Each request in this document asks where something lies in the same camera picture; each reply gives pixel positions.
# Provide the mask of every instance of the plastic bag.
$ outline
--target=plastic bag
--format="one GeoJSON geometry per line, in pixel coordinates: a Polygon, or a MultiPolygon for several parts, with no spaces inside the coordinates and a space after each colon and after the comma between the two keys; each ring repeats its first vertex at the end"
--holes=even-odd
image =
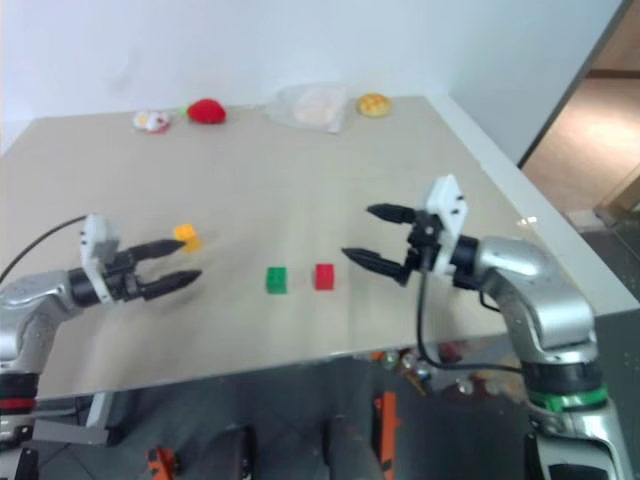
{"type": "Polygon", "coordinates": [[[341,83],[294,85],[280,90],[267,116],[292,127],[338,133],[345,123],[349,93],[341,83]]]}

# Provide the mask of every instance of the beige tabletop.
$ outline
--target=beige tabletop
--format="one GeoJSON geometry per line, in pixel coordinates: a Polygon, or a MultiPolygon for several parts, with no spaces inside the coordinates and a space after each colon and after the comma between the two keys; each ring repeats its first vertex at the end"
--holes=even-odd
{"type": "MultiPolygon", "coordinates": [[[[319,359],[414,342],[417,278],[407,288],[350,263],[361,246],[403,260],[408,228],[365,213],[417,205],[430,180],[454,173],[470,205],[464,233],[537,241],[430,104],[395,102],[384,119],[353,117],[339,135],[273,124],[259,110],[220,126],[176,119],[164,135],[132,131],[130,115],[42,119],[3,161],[2,263],[52,225],[110,217],[122,247],[193,224],[199,251],[141,265],[145,278],[200,268],[191,287],[149,303],[95,307],[65,323],[41,396],[116,390],[319,359]],[[336,289],[316,292],[316,263],[336,289]],[[289,292],[265,291],[285,266],[289,292]]],[[[11,278],[78,265],[78,229],[47,240],[11,278]]],[[[426,338],[504,331],[499,315],[450,279],[432,278],[426,338]]]]}

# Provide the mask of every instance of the yellow toy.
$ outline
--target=yellow toy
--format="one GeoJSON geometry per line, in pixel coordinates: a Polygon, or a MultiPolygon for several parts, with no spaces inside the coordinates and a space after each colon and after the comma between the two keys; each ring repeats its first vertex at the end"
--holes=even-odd
{"type": "Polygon", "coordinates": [[[391,99],[380,93],[367,93],[358,99],[356,107],[365,117],[384,117],[391,111],[391,99]]]}
{"type": "Polygon", "coordinates": [[[176,240],[186,243],[182,248],[184,248],[184,251],[187,253],[195,252],[202,246],[202,243],[198,238],[198,234],[196,233],[196,229],[189,223],[175,227],[173,229],[173,236],[176,240]]]}

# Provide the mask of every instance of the red plush toy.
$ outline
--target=red plush toy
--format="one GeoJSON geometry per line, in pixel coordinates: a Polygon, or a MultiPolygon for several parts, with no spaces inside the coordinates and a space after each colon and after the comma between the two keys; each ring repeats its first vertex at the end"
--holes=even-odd
{"type": "Polygon", "coordinates": [[[210,98],[203,98],[189,106],[187,115],[198,123],[222,123],[227,118],[227,112],[222,105],[210,98]]]}

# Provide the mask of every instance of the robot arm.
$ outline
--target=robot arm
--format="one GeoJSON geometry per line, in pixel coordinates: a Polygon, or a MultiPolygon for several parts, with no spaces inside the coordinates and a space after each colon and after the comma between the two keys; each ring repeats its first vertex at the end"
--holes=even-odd
{"type": "Polygon", "coordinates": [[[20,448],[31,439],[38,380],[62,322],[98,303],[150,300],[192,283],[200,271],[182,271],[145,283],[135,274],[139,261],[169,255],[184,243],[158,240],[116,252],[117,240],[109,235],[87,239],[91,216],[83,230],[83,246],[94,252],[83,255],[85,268],[23,277],[0,291],[0,479],[37,478],[37,453],[20,448]],[[111,252],[105,250],[107,245],[111,252]],[[85,259],[91,259],[87,266],[85,259]],[[104,285],[95,287],[95,273],[104,285]]]}
{"type": "Polygon", "coordinates": [[[351,260],[403,286],[413,270],[451,274],[455,286],[487,294],[498,305],[529,397],[530,478],[633,478],[597,363],[593,312],[555,262],[524,240],[460,236],[466,205],[452,176],[436,181],[421,209],[381,204],[368,211],[412,225],[405,263],[344,249],[351,260]]]}

